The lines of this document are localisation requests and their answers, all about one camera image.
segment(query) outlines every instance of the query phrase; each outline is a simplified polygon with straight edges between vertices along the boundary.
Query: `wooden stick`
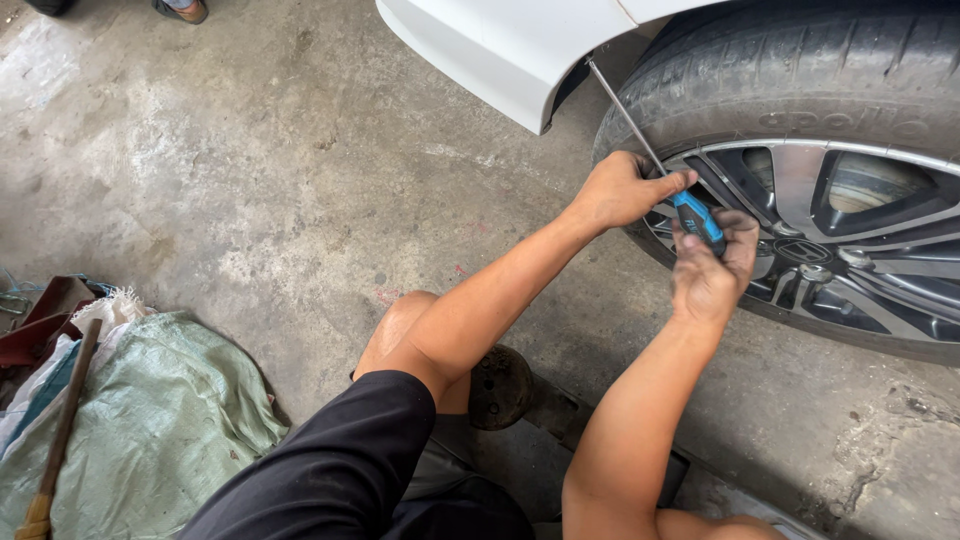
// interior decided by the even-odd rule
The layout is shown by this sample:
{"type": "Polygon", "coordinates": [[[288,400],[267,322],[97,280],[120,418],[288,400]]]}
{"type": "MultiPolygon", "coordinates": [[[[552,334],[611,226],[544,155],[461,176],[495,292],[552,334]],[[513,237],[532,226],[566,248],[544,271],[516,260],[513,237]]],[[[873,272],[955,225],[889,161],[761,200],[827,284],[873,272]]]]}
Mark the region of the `wooden stick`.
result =
{"type": "Polygon", "coordinates": [[[73,430],[73,417],[80,406],[80,393],[84,390],[86,372],[90,367],[93,347],[97,344],[97,338],[100,337],[100,326],[103,322],[101,319],[90,321],[90,328],[84,334],[84,340],[80,342],[80,352],[77,354],[77,361],[73,364],[73,371],[70,372],[70,382],[66,386],[66,398],[60,410],[57,431],[54,434],[54,441],[50,444],[50,451],[47,453],[47,466],[43,471],[40,487],[30,501],[30,507],[27,508],[27,517],[24,518],[23,525],[13,534],[14,540],[46,540],[50,532],[50,506],[54,499],[54,489],[57,487],[57,476],[60,474],[60,466],[66,455],[66,443],[70,440],[70,431],[73,430]]]}

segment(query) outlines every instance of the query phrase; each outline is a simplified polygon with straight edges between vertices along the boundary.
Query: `white car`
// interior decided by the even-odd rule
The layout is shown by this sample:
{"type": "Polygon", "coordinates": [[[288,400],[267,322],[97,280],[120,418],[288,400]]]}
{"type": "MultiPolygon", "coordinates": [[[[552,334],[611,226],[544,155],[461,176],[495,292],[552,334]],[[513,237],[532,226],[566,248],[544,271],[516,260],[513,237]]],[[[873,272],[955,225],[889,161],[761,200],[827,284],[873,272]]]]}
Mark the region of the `white car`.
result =
{"type": "MultiPolygon", "coordinates": [[[[741,305],[960,366],[960,3],[377,0],[410,47],[533,133],[628,32],[655,36],[618,94],[667,168],[759,220],[741,305]]],[[[640,144],[613,107],[593,161],[640,144]]],[[[625,228],[675,258],[661,204],[625,228]]]]}

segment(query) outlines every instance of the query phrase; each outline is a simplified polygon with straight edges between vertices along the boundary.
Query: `blue rope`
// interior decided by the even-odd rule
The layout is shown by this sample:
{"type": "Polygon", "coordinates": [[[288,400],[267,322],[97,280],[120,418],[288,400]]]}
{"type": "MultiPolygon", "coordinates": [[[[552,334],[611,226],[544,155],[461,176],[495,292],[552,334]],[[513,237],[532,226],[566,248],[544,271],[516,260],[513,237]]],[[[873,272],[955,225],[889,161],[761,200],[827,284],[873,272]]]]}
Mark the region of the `blue rope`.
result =
{"type": "MultiPolygon", "coordinates": [[[[7,279],[10,280],[10,285],[12,287],[4,291],[5,293],[27,292],[32,290],[46,290],[47,285],[49,284],[49,283],[45,283],[43,285],[37,285],[34,282],[18,282],[13,278],[13,276],[10,275],[10,272],[8,272],[6,268],[0,266],[0,270],[3,270],[3,273],[7,275],[7,279]]],[[[86,274],[67,274],[66,277],[67,278],[83,278],[86,280],[88,284],[100,287],[100,290],[104,291],[104,293],[106,294],[110,294],[110,292],[116,288],[115,286],[109,283],[95,282],[92,279],[88,278],[86,274]]]]}

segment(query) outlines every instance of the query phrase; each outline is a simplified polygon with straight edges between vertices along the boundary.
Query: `car fender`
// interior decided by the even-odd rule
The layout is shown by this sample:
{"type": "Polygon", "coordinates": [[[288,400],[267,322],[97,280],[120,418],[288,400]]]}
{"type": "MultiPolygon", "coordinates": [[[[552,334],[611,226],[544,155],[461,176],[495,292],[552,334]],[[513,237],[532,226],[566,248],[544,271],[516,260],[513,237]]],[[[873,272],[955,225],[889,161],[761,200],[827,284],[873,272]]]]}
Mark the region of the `car fender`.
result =
{"type": "Polygon", "coordinates": [[[722,0],[376,0],[414,51],[540,135],[574,64],[646,22],[722,0]]]}

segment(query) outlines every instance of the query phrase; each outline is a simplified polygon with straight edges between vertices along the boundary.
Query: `screwdriver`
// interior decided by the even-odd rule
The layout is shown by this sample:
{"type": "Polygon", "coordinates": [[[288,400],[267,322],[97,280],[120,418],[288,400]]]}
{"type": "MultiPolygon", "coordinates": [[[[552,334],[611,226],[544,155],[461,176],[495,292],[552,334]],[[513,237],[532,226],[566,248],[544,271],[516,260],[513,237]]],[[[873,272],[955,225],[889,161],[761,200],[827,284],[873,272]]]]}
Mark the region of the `screwdriver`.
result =
{"type": "MultiPolygon", "coordinates": [[[[610,95],[610,99],[613,100],[613,105],[620,111],[620,114],[623,115],[623,118],[627,121],[627,125],[634,131],[634,135],[636,135],[640,144],[643,145],[643,149],[647,151],[650,160],[657,167],[657,170],[659,170],[663,176],[666,176],[668,173],[663,163],[661,163],[657,155],[654,154],[654,149],[650,147],[650,143],[644,138],[643,133],[640,132],[640,128],[636,125],[634,119],[630,117],[627,109],[623,107],[620,99],[616,97],[613,88],[607,83],[607,79],[593,61],[593,56],[587,57],[587,64],[590,66],[593,74],[596,75],[597,80],[600,81],[600,85],[610,95]]],[[[693,195],[690,195],[686,190],[672,195],[670,200],[673,202],[674,208],[677,209],[677,216],[680,218],[680,228],[683,229],[685,233],[700,236],[700,239],[707,244],[713,251],[713,254],[721,257],[723,253],[727,251],[727,242],[723,238],[723,231],[720,230],[717,222],[714,221],[713,216],[710,215],[710,210],[707,208],[707,205],[700,202],[700,200],[693,195]]]]}

